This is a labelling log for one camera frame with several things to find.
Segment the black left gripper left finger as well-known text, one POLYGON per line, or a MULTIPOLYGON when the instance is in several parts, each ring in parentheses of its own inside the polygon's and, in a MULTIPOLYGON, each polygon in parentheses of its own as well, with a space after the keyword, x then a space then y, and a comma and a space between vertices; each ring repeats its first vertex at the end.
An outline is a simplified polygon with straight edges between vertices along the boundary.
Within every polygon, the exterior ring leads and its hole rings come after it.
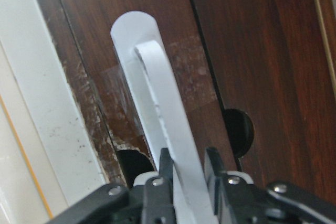
POLYGON ((50 223, 174 223, 173 160, 162 148, 157 176, 128 189, 105 184, 50 223))

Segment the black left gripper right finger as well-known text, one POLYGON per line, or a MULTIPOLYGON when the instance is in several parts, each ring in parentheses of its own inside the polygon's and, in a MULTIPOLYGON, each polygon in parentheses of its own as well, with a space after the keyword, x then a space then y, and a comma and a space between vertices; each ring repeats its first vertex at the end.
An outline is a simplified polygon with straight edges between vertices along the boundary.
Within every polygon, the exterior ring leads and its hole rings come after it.
POLYGON ((335 206, 284 181, 257 187, 243 172, 227 171, 219 151, 205 150, 205 178, 219 223, 335 223, 335 206))

